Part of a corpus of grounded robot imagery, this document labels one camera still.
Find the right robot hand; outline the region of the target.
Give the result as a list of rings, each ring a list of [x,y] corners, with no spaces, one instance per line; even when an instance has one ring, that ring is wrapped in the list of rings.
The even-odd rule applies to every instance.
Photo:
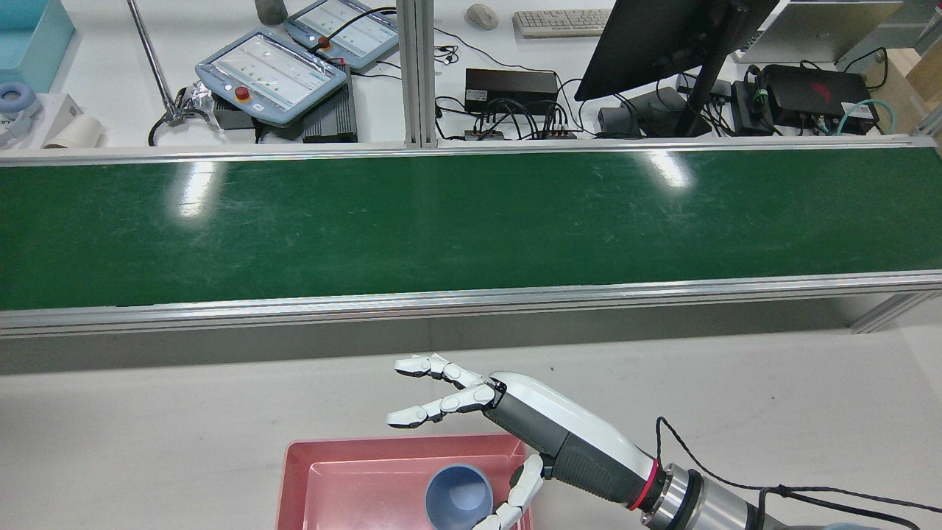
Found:
[[[518,470],[507,500],[478,521],[478,529],[514,527],[551,479],[630,510],[655,506],[664,477],[659,463],[614,426],[545,383],[507,370],[479,375],[436,353],[397,360],[394,370],[451,383],[456,392],[388,414],[391,427],[417,428],[447,414],[480,411],[535,450]]]

